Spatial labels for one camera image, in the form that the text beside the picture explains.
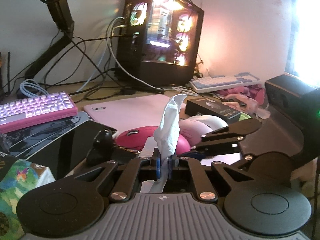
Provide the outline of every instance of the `white and blue keyboard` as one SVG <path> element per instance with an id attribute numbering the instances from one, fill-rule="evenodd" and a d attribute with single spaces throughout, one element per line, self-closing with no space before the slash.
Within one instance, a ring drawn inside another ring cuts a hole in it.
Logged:
<path id="1" fill-rule="evenodd" d="M 239 86 L 251 86 L 260 84 L 260 79 L 249 72 L 239 73 L 233 76 L 214 76 L 192 79 L 191 86 L 196 93 L 206 93 Z"/>

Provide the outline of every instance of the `pink keyboard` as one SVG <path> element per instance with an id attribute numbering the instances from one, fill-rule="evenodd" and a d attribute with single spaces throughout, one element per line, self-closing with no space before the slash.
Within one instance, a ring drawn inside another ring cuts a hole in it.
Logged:
<path id="1" fill-rule="evenodd" d="M 78 108 L 65 92 L 26 98 L 0 105 L 0 132 L 74 116 Z"/>

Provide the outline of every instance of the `bright window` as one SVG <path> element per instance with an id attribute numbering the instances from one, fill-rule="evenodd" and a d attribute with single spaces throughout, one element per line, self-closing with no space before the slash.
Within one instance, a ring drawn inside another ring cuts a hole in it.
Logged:
<path id="1" fill-rule="evenodd" d="M 296 0 L 296 18 L 292 73 L 320 87 L 320 0 Z"/>

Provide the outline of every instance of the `pink mouse pad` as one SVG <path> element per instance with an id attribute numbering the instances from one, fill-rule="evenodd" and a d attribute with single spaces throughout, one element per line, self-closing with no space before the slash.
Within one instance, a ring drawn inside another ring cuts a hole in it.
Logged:
<path id="1" fill-rule="evenodd" d="M 165 95 L 151 95 L 87 105 L 84 110 L 96 122 L 116 128 L 118 135 L 137 127 L 159 126 L 168 101 Z"/>

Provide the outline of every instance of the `desk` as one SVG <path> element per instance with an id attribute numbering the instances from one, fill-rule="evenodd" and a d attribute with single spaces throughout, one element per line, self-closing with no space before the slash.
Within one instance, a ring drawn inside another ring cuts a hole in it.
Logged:
<path id="1" fill-rule="evenodd" d="M 90 88 L 94 85 L 96 85 L 98 83 L 96 82 L 90 82 L 89 84 L 87 84 L 85 86 L 84 89 Z M 77 85 L 65 85 L 65 86 L 59 86 L 59 87 L 51 87 L 48 89 L 49 93 L 56 93 L 56 92 L 61 92 L 61 91 L 65 91 L 66 93 L 72 93 L 75 92 L 77 89 L 79 89 L 81 87 L 82 84 L 77 84 Z M 118 86 L 116 83 L 114 83 L 113 81 L 106 81 L 104 83 L 105 87 L 113 87 L 113 86 Z M 94 93 L 93 95 L 90 96 L 90 98 L 102 98 L 102 97 L 107 97 L 107 96 L 111 96 L 114 93 L 119 92 L 119 89 L 117 88 L 112 88 L 112 89 L 100 89 L 98 90 L 96 93 Z M 165 95 L 168 96 L 169 98 L 177 95 L 178 92 L 175 90 L 167 90 L 165 92 Z M 80 99 L 82 99 L 82 97 L 85 95 L 85 93 L 82 94 L 78 94 L 78 95 L 73 95 L 71 96 L 73 101 L 78 101 Z M 135 97 L 141 97 L 141 96 L 147 96 L 147 95 L 154 95 L 152 93 L 146 93 L 146 92 L 140 92 L 137 91 L 135 94 L 133 95 L 128 95 L 128 96 L 114 96 L 108 99 L 103 99 L 103 100 L 97 100 L 97 101 L 88 101 L 88 100 L 83 100 L 79 103 L 77 103 L 77 107 L 79 109 L 79 111 L 83 110 L 84 106 L 87 105 L 92 105 L 92 104 L 96 104 L 96 103 L 102 103 L 102 102 L 107 102 L 107 101 L 113 101 L 113 100 L 119 100 L 119 99 L 125 99 L 125 98 L 135 98 Z M 187 98 L 184 100 L 184 103 L 187 102 L 188 99 L 192 99 L 192 98 L 201 98 L 201 96 L 198 97 L 192 97 L 192 96 L 187 96 Z M 188 118 L 188 116 L 186 116 L 184 113 L 180 114 L 180 117 L 183 118 Z"/>

